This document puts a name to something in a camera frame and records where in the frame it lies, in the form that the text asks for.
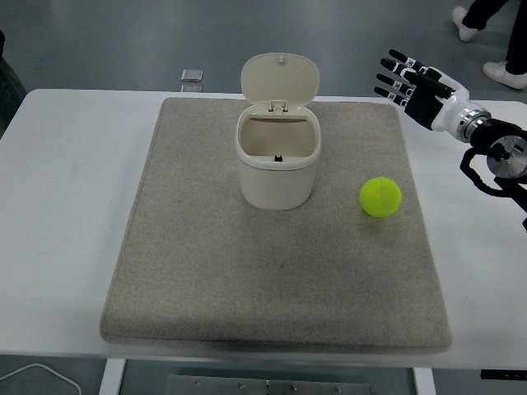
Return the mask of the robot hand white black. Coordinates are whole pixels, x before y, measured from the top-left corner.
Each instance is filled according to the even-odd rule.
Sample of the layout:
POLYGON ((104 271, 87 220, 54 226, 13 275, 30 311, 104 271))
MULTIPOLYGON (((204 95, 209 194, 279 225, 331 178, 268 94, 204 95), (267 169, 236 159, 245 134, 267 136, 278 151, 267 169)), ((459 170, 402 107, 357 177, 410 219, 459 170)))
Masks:
POLYGON ((459 82, 395 49, 380 64, 386 73, 376 75, 381 85, 374 92, 402 107, 408 117, 428 130, 448 132, 462 140, 468 121, 483 111, 459 82))

